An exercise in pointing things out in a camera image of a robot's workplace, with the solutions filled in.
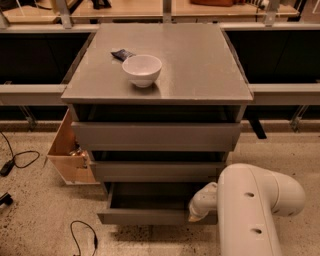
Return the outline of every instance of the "plug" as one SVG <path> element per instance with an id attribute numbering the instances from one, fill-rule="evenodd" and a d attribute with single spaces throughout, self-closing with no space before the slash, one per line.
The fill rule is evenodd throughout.
<path id="1" fill-rule="evenodd" d="M 11 159 L 4 164 L 4 166 L 0 170 L 0 175 L 3 177 L 7 176 L 11 172 L 13 166 L 14 166 L 14 160 Z"/>

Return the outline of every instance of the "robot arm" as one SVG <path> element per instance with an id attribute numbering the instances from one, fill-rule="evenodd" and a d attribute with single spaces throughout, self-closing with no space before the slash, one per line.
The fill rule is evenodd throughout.
<path id="1" fill-rule="evenodd" d="M 206 187 L 196 195 L 205 193 Z M 211 203 L 210 210 L 216 207 L 218 211 L 222 256 L 281 256 L 272 214 L 298 214 L 304 208 L 305 193 L 289 176 L 252 165 L 234 164 L 222 172 L 217 200 Z M 205 209 L 209 209 L 210 204 L 205 202 L 204 205 L 202 208 L 198 196 L 191 200 L 191 220 L 206 216 Z"/>

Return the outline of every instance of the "white bowl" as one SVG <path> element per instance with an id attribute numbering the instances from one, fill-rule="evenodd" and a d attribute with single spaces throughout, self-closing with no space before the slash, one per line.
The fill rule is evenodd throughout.
<path id="1" fill-rule="evenodd" d="M 128 80 L 138 87 L 148 87 L 160 75 L 161 61 L 151 55 L 136 55 L 127 58 L 122 63 Z"/>

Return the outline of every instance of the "concrete floor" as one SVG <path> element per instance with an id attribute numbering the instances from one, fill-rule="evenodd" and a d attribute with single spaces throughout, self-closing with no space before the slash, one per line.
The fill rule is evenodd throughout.
<path id="1" fill-rule="evenodd" d="M 70 223 L 82 220 L 97 233 L 96 255 L 188 256 L 221 255 L 218 226 L 117 226 L 102 225 L 96 215 L 105 207 L 97 185 L 65 185 L 51 162 L 44 166 L 57 124 L 40 124 L 28 132 L 25 124 L 0 124 L 15 153 L 37 150 L 41 157 L 25 168 L 14 168 L 0 177 L 0 190 L 14 203 L 0 207 L 0 255 L 74 255 L 77 247 Z M 295 217 L 276 217 L 284 256 L 318 256 L 320 252 L 320 123 L 303 122 L 293 133 L 285 122 L 265 122 L 268 139 L 258 140 L 250 126 L 243 132 L 228 163 L 250 163 L 297 179 L 307 194 L 306 207 Z M 10 158 L 0 138 L 0 165 Z M 23 165 L 31 159 L 17 159 Z M 88 228 L 74 225 L 82 255 L 92 255 L 93 238 Z"/>

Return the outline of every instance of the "cardboard box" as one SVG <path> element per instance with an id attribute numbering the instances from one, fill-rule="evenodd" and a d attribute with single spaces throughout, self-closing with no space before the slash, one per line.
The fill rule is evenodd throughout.
<path id="1" fill-rule="evenodd" d="M 47 157 L 66 184 L 99 184 L 92 174 L 90 159 L 87 154 L 81 156 L 69 155 L 76 147 L 76 138 L 71 123 L 71 114 L 67 111 Z"/>

